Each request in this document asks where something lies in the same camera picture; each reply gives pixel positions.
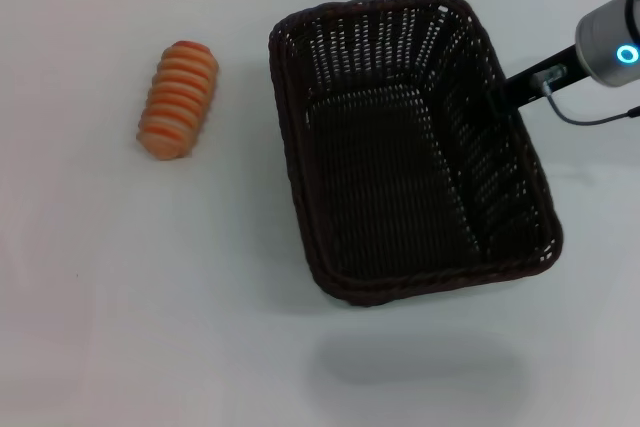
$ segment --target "dark brown wicker basket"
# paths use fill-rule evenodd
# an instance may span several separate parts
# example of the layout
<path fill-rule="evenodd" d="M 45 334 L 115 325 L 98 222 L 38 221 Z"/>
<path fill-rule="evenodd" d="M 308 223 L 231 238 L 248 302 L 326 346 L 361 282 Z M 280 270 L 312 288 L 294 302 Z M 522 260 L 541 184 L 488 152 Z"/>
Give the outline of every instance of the dark brown wicker basket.
<path fill-rule="evenodd" d="M 290 15 L 269 40 L 293 201 L 318 285 L 355 305 L 538 274 L 562 229 L 518 113 L 462 0 Z"/>

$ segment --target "blue led ring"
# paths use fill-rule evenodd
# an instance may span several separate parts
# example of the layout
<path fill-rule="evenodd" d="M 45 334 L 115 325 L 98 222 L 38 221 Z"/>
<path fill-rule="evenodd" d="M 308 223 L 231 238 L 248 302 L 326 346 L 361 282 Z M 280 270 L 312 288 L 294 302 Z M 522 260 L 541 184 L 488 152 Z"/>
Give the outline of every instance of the blue led ring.
<path fill-rule="evenodd" d="M 638 49 L 633 45 L 623 45 L 617 52 L 618 60 L 623 64 L 635 64 L 640 59 Z"/>

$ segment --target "white table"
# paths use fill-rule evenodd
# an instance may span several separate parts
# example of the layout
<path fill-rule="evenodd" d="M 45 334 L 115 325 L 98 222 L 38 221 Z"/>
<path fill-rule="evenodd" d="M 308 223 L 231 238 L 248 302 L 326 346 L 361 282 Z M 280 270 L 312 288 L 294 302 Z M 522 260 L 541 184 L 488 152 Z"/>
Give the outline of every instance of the white table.
<path fill-rule="evenodd" d="M 0 424 L 640 422 L 640 121 L 523 110 L 566 232 L 536 278 L 350 308 L 305 263 L 267 63 L 329 0 L 0 0 Z M 513 74 L 606 0 L 468 0 Z M 221 65 L 191 158 L 134 136 L 162 50 Z M 575 116 L 640 82 L 558 94 Z"/>

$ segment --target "orange ridged toy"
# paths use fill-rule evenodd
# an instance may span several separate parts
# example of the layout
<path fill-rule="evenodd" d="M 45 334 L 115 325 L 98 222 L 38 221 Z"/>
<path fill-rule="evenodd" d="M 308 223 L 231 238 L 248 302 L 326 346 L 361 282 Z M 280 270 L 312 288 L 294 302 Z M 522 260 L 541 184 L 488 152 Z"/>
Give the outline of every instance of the orange ridged toy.
<path fill-rule="evenodd" d="M 156 159 L 191 152 L 209 110 L 218 75 L 211 51 L 181 40 L 162 54 L 153 77 L 137 139 Z"/>

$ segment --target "woven texture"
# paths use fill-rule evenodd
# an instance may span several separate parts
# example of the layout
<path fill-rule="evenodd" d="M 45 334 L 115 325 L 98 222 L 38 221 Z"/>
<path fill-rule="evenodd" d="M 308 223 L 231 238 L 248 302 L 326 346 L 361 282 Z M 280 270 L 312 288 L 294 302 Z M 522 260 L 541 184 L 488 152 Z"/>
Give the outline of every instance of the woven texture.
<path fill-rule="evenodd" d="M 293 200 L 318 285 L 355 305 L 538 274 L 562 229 L 518 113 L 462 0 L 293 14 L 269 42 Z"/>

